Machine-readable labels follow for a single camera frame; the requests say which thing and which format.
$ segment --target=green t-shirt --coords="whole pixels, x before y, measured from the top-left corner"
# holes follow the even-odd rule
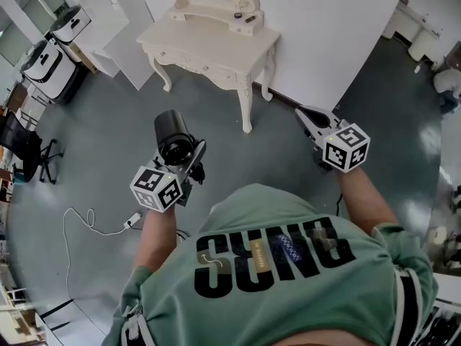
[[[386,346],[396,265],[419,277],[424,322],[437,283],[414,235],[383,223],[371,237],[297,196],[250,185],[216,205],[157,272],[135,270],[103,345],[120,344],[122,313],[140,302],[157,346],[270,345],[317,329]]]

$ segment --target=carved table leg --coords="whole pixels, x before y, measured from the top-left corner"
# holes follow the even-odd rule
[[[240,108],[242,110],[243,131],[245,133],[250,133],[253,129],[250,121],[251,104],[253,103],[253,88],[251,87],[249,76],[239,81],[237,92],[238,99],[240,100]]]
[[[171,79],[168,74],[166,74],[165,69],[158,63],[153,55],[149,55],[149,61],[151,62],[152,68],[154,68],[157,74],[165,81],[164,90],[170,92]]]
[[[264,66],[264,77],[262,79],[261,92],[262,97],[267,101],[272,100],[272,94],[269,93],[269,85],[274,77],[275,63],[274,63],[275,49],[272,46],[267,52],[266,65]]]

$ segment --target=power plug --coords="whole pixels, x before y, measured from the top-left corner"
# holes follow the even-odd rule
[[[133,227],[139,220],[141,219],[141,214],[139,213],[134,213],[133,216],[128,219],[126,222],[124,222],[123,226],[125,229],[130,229]]]

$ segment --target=office chair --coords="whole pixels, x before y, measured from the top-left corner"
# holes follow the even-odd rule
[[[25,129],[16,118],[13,112],[1,117],[0,120],[0,145],[11,150],[14,155],[22,160],[22,169],[13,165],[13,175],[22,174],[24,182],[29,182],[34,177],[35,172],[40,166],[40,181],[44,182],[43,173],[46,172],[51,183],[55,184],[56,179],[52,179],[48,163],[56,156],[63,157],[63,153],[50,156],[51,146],[56,140],[51,140],[48,146],[40,149],[42,139],[35,131]]]

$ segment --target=white cable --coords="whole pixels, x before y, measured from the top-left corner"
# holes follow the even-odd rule
[[[105,234],[104,232],[101,232],[101,231],[98,231],[97,229],[94,229],[94,222],[96,220],[96,214],[94,213],[94,210],[93,209],[88,209],[88,212],[86,213],[86,221],[83,219],[83,217],[77,213],[77,211],[74,209],[74,208],[69,208],[66,210],[66,212],[64,213],[63,215],[63,235],[64,235],[64,240],[66,241],[66,252],[67,252],[67,260],[68,260],[68,266],[67,266],[67,274],[66,274],[66,290],[67,290],[67,294],[69,296],[69,298],[72,298],[71,296],[71,292],[69,290],[69,284],[68,284],[68,280],[69,280],[69,272],[71,271],[71,254],[69,253],[69,244],[67,242],[67,236],[66,236],[66,215],[69,211],[73,211],[79,218],[80,220],[82,221],[82,223],[87,226],[89,229],[91,229],[93,232],[97,232],[98,234],[101,234],[102,236],[114,236],[116,234],[121,234],[122,232],[126,231],[127,229],[126,228],[123,228],[121,231],[118,231],[118,232],[112,232],[112,233],[109,233],[109,234]],[[89,212],[92,212],[93,213],[93,221],[90,223],[89,221]],[[74,301],[73,302],[80,310],[83,314],[86,315],[86,313],[81,309],[81,307],[79,305],[77,305],[77,303]],[[86,317],[88,318],[88,320],[94,324],[94,326],[99,329],[99,331],[105,336],[106,334],[89,318],[88,315],[86,315]]]

